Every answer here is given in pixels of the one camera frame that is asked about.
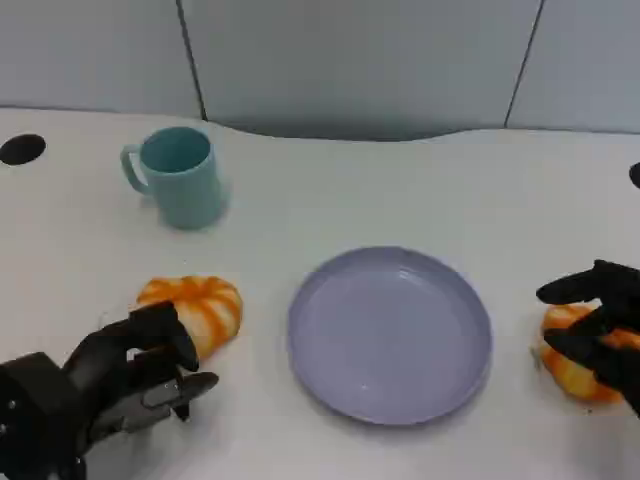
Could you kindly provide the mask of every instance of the toy pumpkin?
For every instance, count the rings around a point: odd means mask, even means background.
[[[137,303],[142,307],[168,300],[173,302],[201,361],[240,329],[242,299],[236,287],[221,278],[153,278],[140,291]]]
[[[582,304],[549,307],[542,322],[541,332],[544,333],[549,328],[568,328],[592,310],[593,308]],[[602,340],[616,348],[640,349],[640,335],[625,330],[616,329]],[[622,400],[620,393],[598,383],[591,370],[553,350],[544,340],[538,348],[538,356],[558,386],[570,396],[593,404],[610,404]]]

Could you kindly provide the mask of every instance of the white table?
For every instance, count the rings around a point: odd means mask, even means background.
[[[125,181],[122,145],[153,130],[210,134],[231,209],[196,233],[162,225]],[[588,415],[535,372],[538,286],[595,258],[640,266],[640,137],[475,131],[374,144],[287,140],[170,118],[0,111],[0,139],[37,132],[40,159],[0,169],[0,360],[62,362],[154,275],[206,273],[246,302],[240,336],[205,368],[221,383],[194,421],[114,439],[91,480],[621,479],[640,475],[640,421]],[[286,311],[315,266],[363,245],[437,256],[477,289],[495,352],[486,389],[459,414],[413,429],[334,415],[298,386]]]

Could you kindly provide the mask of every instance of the mug handle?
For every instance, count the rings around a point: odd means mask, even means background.
[[[122,170],[124,170],[124,174],[129,180],[129,183],[134,188],[136,192],[140,192],[143,195],[149,195],[149,186],[145,185],[140,181],[138,175],[133,170],[133,164],[131,163],[131,154],[132,153],[140,153],[140,147],[135,145],[125,145],[120,152],[120,163],[122,163]]]

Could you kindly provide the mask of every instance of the wall seam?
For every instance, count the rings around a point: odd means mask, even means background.
[[[189,62],[189,70],[191,71],[191,79],[193,80],[193,86],[195,88],[196,98],[198,100],[198,107],[200,108],[200,118],[206,121],[208,120],[207,110],[204,107],[202,89],[200,88],[200,79],[198,78],[198,70],[196,69],[196,62],[193,58],[191,39],[189,38],[189,30],[187,29],[187,21],[184,18],[184,7],[182,6],[182,0],[175,1],[176,9],[178,12],[178,21],[180,22],[180,30],[182,32],[182,42],[184,43],[185,52],[187,54],[187,61]]]
[[[531,34],[529,35],[527,48],[524,51],[524,57],[522,59],[522,63],[520,64],[520,70],[518,71],[518,76],[516,77],[516,83],[513,88],[513,92],[511,94],[511,100],[509,101],[509,108],[507,109],[507,115],[505,116],[504,124],[502,125],[504,128],[508,128],[509,120],[511,119],[511,113],[513,112],[513,106],[516,102],[518,91],[520,90],[520,84],[522,83],[522,78],[524,77],[524,71],[527,68],[527,63],[529,62],[529,56],[531,54],[533,41],[535,40],[536,33],[538,32],[538,25],[540,23],[540,17],[542,16],[542,10],[544,9],[544,6],[546,3],[547,3],[547,0],[540,0],[540,5],[538,6],[538,11],[536,13],[536,18],[533,21],[533,26],[531,27]]]

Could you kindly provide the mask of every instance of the black circular hole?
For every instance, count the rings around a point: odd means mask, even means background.
[[[46,146],[44,138],[35,133],[18,135],[0,147],[0,162],[7,165],[24,165],[42,155]]]
[[[636,187],[640,188],[640,163],[636,163],[633,167],[631,167],[631,169],[629,170],[629,177],[631,178],[633,184]]]

